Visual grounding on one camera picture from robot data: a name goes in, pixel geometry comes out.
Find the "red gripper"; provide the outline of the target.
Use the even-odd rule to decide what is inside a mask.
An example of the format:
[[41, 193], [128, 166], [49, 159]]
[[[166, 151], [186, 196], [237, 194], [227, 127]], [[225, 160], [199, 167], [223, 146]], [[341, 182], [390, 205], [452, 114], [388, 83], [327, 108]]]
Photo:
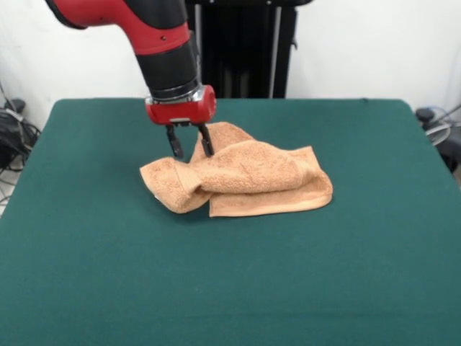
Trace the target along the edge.
[[174, 126], [177, 123], [198, 125], [202, 136], [202, 147], [206, 156], [214, 155], [210, 132], [205, 124], [215, 115], [215, 91], [210, 85], [201, 85], [194, 93], [171, 101], [158, 101], [152, 97], [145, 100], [146, 112], [151, 121], [157, 125], [166, 125], [166, 134], [173, 155], [182, 159], [184, 152], [176, 137]]

